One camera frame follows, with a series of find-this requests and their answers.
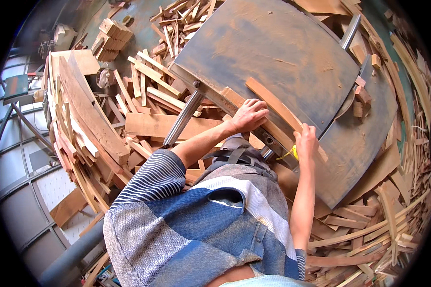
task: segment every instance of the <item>forearm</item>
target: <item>forearm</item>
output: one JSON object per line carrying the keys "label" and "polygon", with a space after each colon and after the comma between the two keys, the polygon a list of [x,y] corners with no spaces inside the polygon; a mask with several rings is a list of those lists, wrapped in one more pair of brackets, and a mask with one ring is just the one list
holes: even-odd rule
{"label": "forearm", "polygon": [[311,234],[314,215],[314,161],[300,162],[300,177],[290,213],[290,232],[294,247],[306,250]]}
{"label": "forearm", "polygon": [[230,122],[223,122],[212,129],[208,129],[178,144],[171,151],[182,160],[185,168],[188,169],[190,165],[201,159],[216,144],[235,133],[233,125]]}

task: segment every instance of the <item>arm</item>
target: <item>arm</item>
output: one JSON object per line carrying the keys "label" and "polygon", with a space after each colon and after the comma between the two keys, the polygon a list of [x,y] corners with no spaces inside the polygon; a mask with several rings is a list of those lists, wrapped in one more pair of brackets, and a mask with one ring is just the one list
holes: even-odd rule
{"label": "arm", "polygon": [[294,247],[306,251],[310,240],[314,215],[314,160],[313,153],[318,147],[316,128],[303,124],[302,134],[294,132],[299,156],[300,177],[290,213],[290,233]]}
{"label": "arm", "polygon": [[264,124],[268,115],[267,104],[258,99],[248,99],[236,112],[235,116],[218,126],[194,136],[174,147],[171,151],[183,162],[186,169],[216,144],[230,135],[251,131]]}

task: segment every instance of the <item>hand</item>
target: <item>hand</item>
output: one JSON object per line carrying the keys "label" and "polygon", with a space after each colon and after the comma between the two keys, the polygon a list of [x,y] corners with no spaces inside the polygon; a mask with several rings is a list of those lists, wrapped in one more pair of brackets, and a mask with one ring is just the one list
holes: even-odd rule
{"label": "hand", "polygon": [[318,149],[318,140],[316,139],[316,127],[303,124],[302,134],[294,132],[295,146],[299,156],[299,163],[308,162],[313,159],[313,153]]}
{"label": "hand", "polygon": [[267,103],[259,99],[247,99],[229,121],[232,133],[244,133],[257,129],[267,121]]}

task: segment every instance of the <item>yellow cord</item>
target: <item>yellow cord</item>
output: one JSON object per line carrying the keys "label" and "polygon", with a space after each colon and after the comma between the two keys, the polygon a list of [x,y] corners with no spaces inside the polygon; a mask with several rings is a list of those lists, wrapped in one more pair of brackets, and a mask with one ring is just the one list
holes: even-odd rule
{"label": "yellow cord", "polygon": [[290,150],[290,151],[288,151],[285,155],[283,155],[282,157],[280,157],[280,158],[277,158],[276,160],[280,160],[280,159],[283,159],[283,158],[285,158],[285,157],[287,157],[289,154],[293,154],[294,155],[294,157],[297,159],[297,160],[299,160],[299,156],[298,156],[298,154],[297,154],[297,150],[295,149],[295,145],[292,147],[292,149]]}

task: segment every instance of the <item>shirt sleeve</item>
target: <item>shirt sleeve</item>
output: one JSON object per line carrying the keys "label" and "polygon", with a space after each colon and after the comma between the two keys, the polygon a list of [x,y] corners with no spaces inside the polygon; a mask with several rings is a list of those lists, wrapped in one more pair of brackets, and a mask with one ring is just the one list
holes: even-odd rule
{"label": "shirt sleeve", "polygon": [[306,251],[303,249],[296,249],[295,255],[297,256],[297,265],[299,267],[299,280],[305,280],[305,261]]}
{"label": "shirt sleeve", "polygon": [[185,186],[185,171],[182,160],[175,153],[159,149],[136,172],[110,208],[175,195]]}

